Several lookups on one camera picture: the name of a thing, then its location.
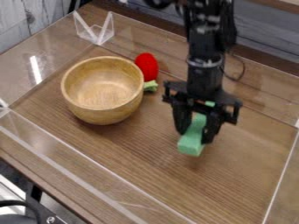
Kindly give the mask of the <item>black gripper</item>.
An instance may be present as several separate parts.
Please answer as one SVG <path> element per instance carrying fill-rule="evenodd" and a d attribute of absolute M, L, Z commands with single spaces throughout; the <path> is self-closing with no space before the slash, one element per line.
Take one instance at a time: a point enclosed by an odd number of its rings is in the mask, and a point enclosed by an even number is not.
<path fill-rule="evenodd" d="M 211 144 L 223 123 L 236 124 L 243 106 L 240 99 L 223 88 L 224 59 L 187 59 L 187 80 L 163 84 L 163 101 L 172 106 L 176 131 L 183 135 L 192 123 L 192 112 L 205 115 L 201 143 Z"/>

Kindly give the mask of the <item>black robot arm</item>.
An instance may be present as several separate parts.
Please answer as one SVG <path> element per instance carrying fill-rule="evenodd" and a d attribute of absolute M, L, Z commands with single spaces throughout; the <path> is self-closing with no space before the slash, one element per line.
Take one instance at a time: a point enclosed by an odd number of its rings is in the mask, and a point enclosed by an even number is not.
<path fill-rule="evenodd" d="M 223 87 L 225 52 L 236 43 L 233 0 L 144 0 L 156 10 L 175 6 L 183 17 L 188 42 L 185 81 L 165 81 L 163 101 L 172 106 L 176 131 L 185 133 L 192 113 L 205 116 L 199 129 L 209 144 L 224 123 L 239 120 L 241 100 Z"/>

